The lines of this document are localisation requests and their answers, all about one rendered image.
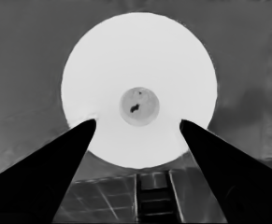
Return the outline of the large thick white disc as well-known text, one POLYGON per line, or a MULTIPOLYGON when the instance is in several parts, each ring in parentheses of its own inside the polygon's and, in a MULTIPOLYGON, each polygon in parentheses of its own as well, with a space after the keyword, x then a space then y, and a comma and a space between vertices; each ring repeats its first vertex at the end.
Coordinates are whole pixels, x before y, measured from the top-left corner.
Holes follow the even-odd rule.
POLYGON ((202 42, 179 22, 152 13, 126 13, 91 28, 69 54, 61 84, 68 125, 96 123, 89 151, 135 169, 187 152, 180 123, 206 128, 217 98, 202 42))

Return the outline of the dark robot body block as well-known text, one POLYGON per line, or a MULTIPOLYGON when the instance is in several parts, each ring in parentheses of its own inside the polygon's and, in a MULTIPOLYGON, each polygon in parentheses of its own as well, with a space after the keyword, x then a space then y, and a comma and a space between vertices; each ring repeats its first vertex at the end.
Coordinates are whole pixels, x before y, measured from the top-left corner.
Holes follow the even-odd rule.
POLYGON ((124 169, 83 163, 54 216, 58 224, 225 224, 197 167, 124 169))

